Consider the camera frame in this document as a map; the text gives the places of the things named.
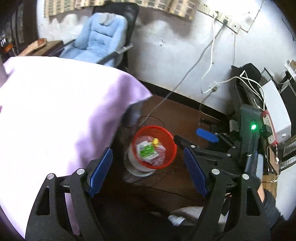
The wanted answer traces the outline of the person right hand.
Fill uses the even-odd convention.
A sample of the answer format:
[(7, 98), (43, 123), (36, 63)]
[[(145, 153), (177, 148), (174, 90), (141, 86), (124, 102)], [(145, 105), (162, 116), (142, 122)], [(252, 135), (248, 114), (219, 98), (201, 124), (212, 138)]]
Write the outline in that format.
[(264, 192), (264, 187), (262, 183), (260, 184), (259, 188), (257, 189), (257, 193), (260, 197), (261, 202), (264, 202), (265, 200), (265, 192)]

